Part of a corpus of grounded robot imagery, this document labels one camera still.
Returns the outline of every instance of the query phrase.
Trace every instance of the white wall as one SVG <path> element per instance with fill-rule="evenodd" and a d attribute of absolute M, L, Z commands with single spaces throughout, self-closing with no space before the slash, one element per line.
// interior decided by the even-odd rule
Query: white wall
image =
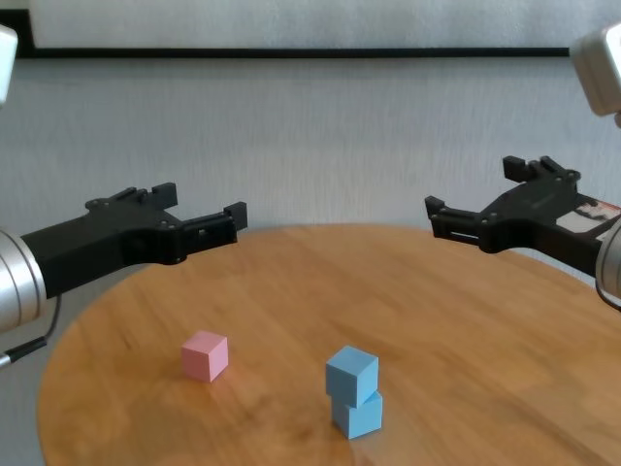
<path fill-rule="evenodd" d="M 39 47 L 568 47 L 616 0 L 31 0 Z"/>
<path fill-rule="evenodd" d="M 181 217 L 246 200 L 254 228 L 428 227 L 429 194 L 480 209 L 510 187 L 509 154 L 550 155 L 621 202 L 621 131 L 591 115 L 567 59 L 21 61 L 0 148 L 0 223 L 19 234 L 166 181 Z M 97 286 L 68 297 L 64 322 Z M 40 464 L 45 358 L 0 374 L 0 418 L 23 419 L 0 422 L 3 465 Z"/>

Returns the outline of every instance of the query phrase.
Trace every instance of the wooden table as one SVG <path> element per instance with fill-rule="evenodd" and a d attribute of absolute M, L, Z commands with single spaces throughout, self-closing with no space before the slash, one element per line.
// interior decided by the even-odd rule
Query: wooden table
<path fill-rule="evenodd" d="M 213 384 L 196 330 L 229 337 Z M 379 356 L 384 426 L 331 424 L 326 360 Z M 513 252 L 388 226 L 294 227 L 152 266 L 69 328 L 39 431 L 59 465 L 619 465 L 621 315 Z"/>

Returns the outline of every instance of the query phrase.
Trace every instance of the blue cube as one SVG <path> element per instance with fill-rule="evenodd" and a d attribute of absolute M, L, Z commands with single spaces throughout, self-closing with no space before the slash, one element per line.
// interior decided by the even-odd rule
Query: blue cube
<path fill-rule="evenodd" d="M 379 359 L 344 347 L 326 363 L 326 392 L 341 405 L 359 408 L 377 391 Z"/>
<path fill-rule="evenodd" d="M 351 408 L 332 400 L 332 420 L 347 439 L 355 439 L 381 428 L 383 400 L 378 391 L 360 407 Z"/>

